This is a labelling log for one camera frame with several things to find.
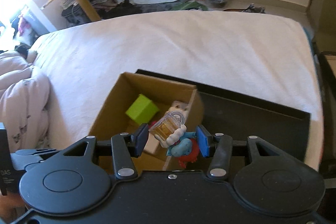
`mattress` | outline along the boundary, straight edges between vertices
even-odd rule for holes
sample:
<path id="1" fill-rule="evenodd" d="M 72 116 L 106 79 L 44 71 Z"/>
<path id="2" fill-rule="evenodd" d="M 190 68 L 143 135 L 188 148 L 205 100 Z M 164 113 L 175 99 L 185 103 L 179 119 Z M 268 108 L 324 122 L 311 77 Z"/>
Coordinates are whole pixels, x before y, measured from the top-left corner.
<path id="1" fill-rule="evenodd" d="M 305 162 L 323 147 L 320 90 L 310 46 L 294 20 L 264 14 L 174 11 L 131 15 L 40 37 L 35 65 L 52 84 L 51 147 L 88 135 L 120 73 L 172 75 L 311 113 Z"/>

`baseboard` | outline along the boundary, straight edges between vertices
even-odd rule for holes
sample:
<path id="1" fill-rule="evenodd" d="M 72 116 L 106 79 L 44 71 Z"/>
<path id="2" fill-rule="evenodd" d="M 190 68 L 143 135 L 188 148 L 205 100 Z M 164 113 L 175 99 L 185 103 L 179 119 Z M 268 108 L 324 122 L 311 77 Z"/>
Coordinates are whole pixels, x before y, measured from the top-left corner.
<path id="1" fill-rule="evenodd" d="M 287 2 L 284 0 L 233 0 L 238 2 L 248 2 L 248 3 L 257 3 L 262 5 L 270 5 L 275 7 L 280 7 L 284 9 L 294 10 L 298 12 L 305 13 L 307 11 L 307 7 L 304 7 L 299 4 Z"/>

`green cloth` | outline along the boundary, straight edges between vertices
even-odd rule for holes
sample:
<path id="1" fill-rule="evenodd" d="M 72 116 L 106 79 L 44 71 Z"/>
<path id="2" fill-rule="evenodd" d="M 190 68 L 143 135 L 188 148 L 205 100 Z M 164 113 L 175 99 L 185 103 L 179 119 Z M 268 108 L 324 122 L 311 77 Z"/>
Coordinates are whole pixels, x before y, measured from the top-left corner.
<path id="1" fill-rule="evenodd" d="M 173 7 L 174 11 L 178 10 L 189 10 L 189 9 L 201 9 L 202 11 L 208 11 L 208 7 L 203 4 L 198 3 L 197 1 L 191 1 L 176 5 Z"/>

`green block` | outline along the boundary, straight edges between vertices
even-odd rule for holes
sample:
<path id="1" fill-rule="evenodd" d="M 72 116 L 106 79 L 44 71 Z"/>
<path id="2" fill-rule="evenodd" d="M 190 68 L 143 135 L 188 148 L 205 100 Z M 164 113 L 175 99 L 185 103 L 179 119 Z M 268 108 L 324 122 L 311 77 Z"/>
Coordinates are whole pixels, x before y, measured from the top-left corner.
<path id="1" fill-rule="evenodd" d="M 153 116 L 159 111 L 159 108 L 145 95 L 140 94 L 135 102 L 125 112 L 128 117 L 138 125 L 149 123 Z"/>

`metal screw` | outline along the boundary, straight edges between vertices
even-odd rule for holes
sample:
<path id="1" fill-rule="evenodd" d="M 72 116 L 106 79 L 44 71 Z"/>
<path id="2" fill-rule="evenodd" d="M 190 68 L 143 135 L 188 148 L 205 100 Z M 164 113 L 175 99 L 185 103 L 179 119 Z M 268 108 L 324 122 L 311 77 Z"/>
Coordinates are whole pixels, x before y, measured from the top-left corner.
<path id="1" fill-rule="evenodd" d="M 122 177 L 129 177 L 131 175 L 134 174 L 134 170 L 131 168 L 121 168 L 118 171 L 118 175 L 122 176 Z"/>
<path id="2" fill-rule="evenodd" d="M 168 176 L 169 179 L 177 179 L 177 175 L 171 174 Z"/>
<path id="3" fill-rule="evenodd" d="M 226 175 L 226 170 L 222 168 L 215 168 L 210 171 L 210 175 L 213 177 L 224 177 Z"/>

